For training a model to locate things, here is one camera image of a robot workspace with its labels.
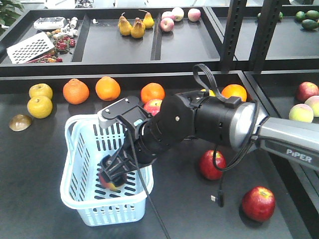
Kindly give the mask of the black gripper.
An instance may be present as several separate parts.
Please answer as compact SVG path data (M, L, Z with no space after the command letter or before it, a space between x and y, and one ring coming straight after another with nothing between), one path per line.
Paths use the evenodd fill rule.
M99 172L104 173L107 181L116 182L120 176L124 176L137 170L141 157L141 151L133 151L130 147L121 147L113 155L106 155L101 161Z

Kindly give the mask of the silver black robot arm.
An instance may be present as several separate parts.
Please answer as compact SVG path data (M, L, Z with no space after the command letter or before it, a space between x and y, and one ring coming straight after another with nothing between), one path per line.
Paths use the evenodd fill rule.
M319 127L314 123L271 118L257 102L221 95L210 69L193 67L204 91L167 96L152 116L135 96L123 98L98 112L101 128L118 122L126 128L121 147L101 160L100 178L116 186L124 175L152 164L162 153L189 136L237 151L235 160L251 148L261 148L285 159L319 168Z

